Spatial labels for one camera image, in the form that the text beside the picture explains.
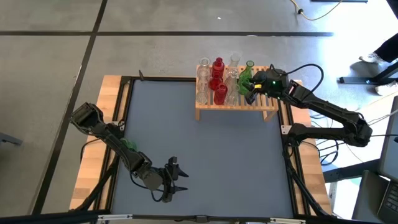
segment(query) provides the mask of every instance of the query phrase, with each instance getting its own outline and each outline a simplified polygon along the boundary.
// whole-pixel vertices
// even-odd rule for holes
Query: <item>wooden rack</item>
[[[239,71],[242,72],[246,66],[239,66]],[[253,66],[252,73],[253,75],[260,70],[267,70],[268,66]],[[225,71],[223,74],[224,80],[226,80],[226,70],[228,66],[225,66]],[[257,95],[255,102],[252,105],[249,105],[244,100],[244,96],[240,95],[238,105],[230,106],[230,105],[215,105],[213,103],[214,91],[209,89],[208,91],[208,101],[207,104],[201,105],[198,102],[195,102],[195,118],[196,120],[200,120],[200,110],[244,110],[244,111],[261,111],[262,117],[264,121],[269,121],[278,111],[278,104],[275,98],[269,98],[264,95]]]

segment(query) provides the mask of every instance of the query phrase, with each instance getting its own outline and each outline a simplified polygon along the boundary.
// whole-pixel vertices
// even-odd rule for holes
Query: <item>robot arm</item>
[[[298,108],[308,108],[343,124],[343,128],[314,128],[302,124],[293,124],[286,130],[287,140],[292,146],[298,146],[306,138],[341,140],[345,143],[364,147],[372,135],[372,129],[360,113],[348,111],[325,100],[317,98],[312,91],[288,81],[287,74],[279,69],[267,69],[257,72],[249,83],[245,84],[249,93],[247,103],[253,103],[258,93],[277,98]]]
[[[144,153],[128,147],[126,139],[122,141],[123,132],[119,126],[104,123],[103,113],[96,105],[91,103],[81,105],[72,113],[71,123],[82,133],[94,135],[109,146],[122,159],[130,174],[143,181],[145,188],[155,191],[163,185],[163,195],[159,201],[170,202],[175,192],[187,190],[185,187],[174,186],[174,181],[179,176],[188,177],[179,168],[176,157],[171,157],[164,168],[152,167],[152,161]]]

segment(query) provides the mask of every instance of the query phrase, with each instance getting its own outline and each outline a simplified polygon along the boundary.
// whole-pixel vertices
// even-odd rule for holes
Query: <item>black table leg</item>
[[[0,133],[0,142],[9,142],[16,145],[21,145],[22,140],[9,136],[8,134]]]
[[[398,71],[398,62],[388,66],[380,74],[372,78],[366,77],[340,77],[340,83],[343,84],[370,84],[370,85],[383,85],[390,83],[396,78],[390,78],[395,72]]]

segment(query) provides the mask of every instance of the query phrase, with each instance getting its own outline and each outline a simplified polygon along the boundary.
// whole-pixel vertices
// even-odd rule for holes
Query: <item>glass bottle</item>
[[[221,73],[219,71],[213,71],[213,75],[209,81],[209,87],[211,90],[215,91],[217,86],[221,84],[223,80],[221,79]]]
[[[214,73],[216,71],[221,73],[221,78],[223,78],[224,75],[224,69],[225,69],[225,64],[223,62],[222,58],[217,58],[215,62],[213,62],[213,72],[211,73],[211,76],[214,76]]]
[[[228,78],[225,80],[224,84],[228,87],[228,94],[238,84],[238,75],[238,69],[233,69],[232,71],[230,71]]]
[[[228,88],[224,83],[219,84],[214,94],[214,104],[223,105],[227,91]]]
[[[243,83],[247,83],[247,84],[249,83],[249,79],[252,77],[251,69],[253,66],[254,66],[253,61],[251,61],[251,60],[247,61],[245,70],[243,70],[243,72],[241,72],[241,74],[239,75],[239,81],[238,81],[239,91],[238,91],[238,93],[240,95],[245,95],[249,91],[246,87],[244,87]]]
[[[239,104],[239,93],[238,93],[239,85],[236,84],[235,86],[232,87],[232,89],[229,89],[228,86],[227,86],[227,88],[228,88],[228,94],[227,94],[227,97],[225,98],[225,103],[230,106],[238,105]]]
[[[234,71],[239,71],[238,70],[238,63],[240,61],[241,57],[238,54],[232,54],[231,55],[231,62],[228,65],[228,69],[226,71],[226,76],[227,78],[231,75],[232,72]]]
[[[207,104],[207,96],[208,96],[208,82],[206,82],[205,80],[198,80],[198,84],[197,84],[197,89],[198,89],[198,93],[195,97],[196,101],[201,104],[201,105],[205,105]]]
[[[210,77],[210,59],[203,57],[199,60],[199,67],[197,70],[197,77],[198,78],[204,78],[206,81],[209,81]]]

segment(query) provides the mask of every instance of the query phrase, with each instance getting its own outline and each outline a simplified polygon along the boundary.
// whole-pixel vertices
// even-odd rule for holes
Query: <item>shoe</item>
[[[381,59],[376,53],[371,53],[368,55],[360,56],[359,59],[367,63],[384,63],[385,61]]]
[[[398,83],[393,81],[385,85],[375,87],[376,92],[381,96],[387,96],[398,91]]]

